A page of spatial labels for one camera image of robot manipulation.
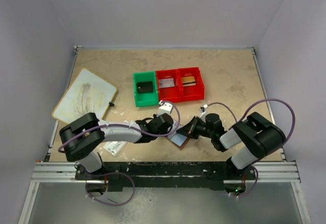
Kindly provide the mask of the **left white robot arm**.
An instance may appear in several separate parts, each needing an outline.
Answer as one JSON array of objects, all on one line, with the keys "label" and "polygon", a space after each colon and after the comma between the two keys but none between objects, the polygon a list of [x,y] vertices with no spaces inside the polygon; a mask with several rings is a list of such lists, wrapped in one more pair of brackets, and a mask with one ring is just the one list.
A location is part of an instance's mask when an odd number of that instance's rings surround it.
[{"label": "left white robot arm", "polygon": [[64,153],[68,162],[78,162],[87,172],[93,173],[103,168],[101,157],[95,152],[100,143],[149,143],[173,133],[174,123],[167,113],[124,123],[109,123],[98,119],[94,113],[87,113],[60,130],[62,145],[58,152]]}]

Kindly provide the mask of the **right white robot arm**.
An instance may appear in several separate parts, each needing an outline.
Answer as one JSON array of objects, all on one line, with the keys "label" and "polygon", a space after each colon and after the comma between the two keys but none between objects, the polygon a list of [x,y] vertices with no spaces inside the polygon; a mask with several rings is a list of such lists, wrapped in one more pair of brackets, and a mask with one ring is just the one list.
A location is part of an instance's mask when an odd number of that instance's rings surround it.
[{"label": "right white robot arm", "polygon": [[227,160],[235,171],[243,170],[268,156],[286,141],[284,132],[257,112],[250,114],[245,121],[233,124],[228,131],[224,129],[218,114],[209,113],[204,120],[193,117],[176,132],[192,139],[200,136],[209,138],[214,148],[220,152],[244,143],[244,147]]}]

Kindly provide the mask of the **brown leather card holder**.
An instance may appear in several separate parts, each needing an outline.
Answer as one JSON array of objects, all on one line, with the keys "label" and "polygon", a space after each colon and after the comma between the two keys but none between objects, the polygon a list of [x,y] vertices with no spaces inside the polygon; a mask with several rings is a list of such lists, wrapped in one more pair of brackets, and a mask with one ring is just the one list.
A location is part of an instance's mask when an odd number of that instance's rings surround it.
[{"label": "brown leather card holder", "polygon": [[189,137],[179,134],[176,131],[168,135],[166,138],[180,150],[182,150],[189,141]]}]

